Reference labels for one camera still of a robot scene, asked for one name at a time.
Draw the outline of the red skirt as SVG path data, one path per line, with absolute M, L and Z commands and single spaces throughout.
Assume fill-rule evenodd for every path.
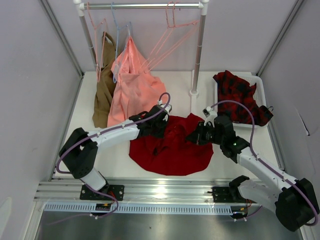
M 203 121 L 197 115 L 171 115 L 163 138 L 145 136 L 130 141 L 129 157 L 141 168 L 165 176 L 187 176 L 205 170 L 214 154 L 211 143 L 197 145 L 186 137 Z

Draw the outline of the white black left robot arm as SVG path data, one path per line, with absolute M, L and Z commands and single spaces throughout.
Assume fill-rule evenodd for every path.
M 56 171 L 81 180 L 97 200 L 105 199 L 110 185 L 94 167 L 99 147 L 108 148 L 148 136 L 163 138 L 171 110 L 172 106 L 168 103 L 157 104 L 150 111 L 94 133 L 81 127 L 75 129 L 59 152 Z

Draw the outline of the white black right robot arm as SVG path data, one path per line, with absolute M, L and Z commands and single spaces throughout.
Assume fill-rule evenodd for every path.
M 252 145 L 238 136 L 227 116 L 200 121 L 186 140 L 202 146 L 218 145 L 223 155 L 258 177 L 263 185 L 249 178 L 231 186 L 228 196 L 234 202 L 252 200 L 273 212 L 279 222 L 294 232 L 302 226 L 313 227 L 319 222 L 320 208 L 312 183 L 285 173 L 258 156 Z

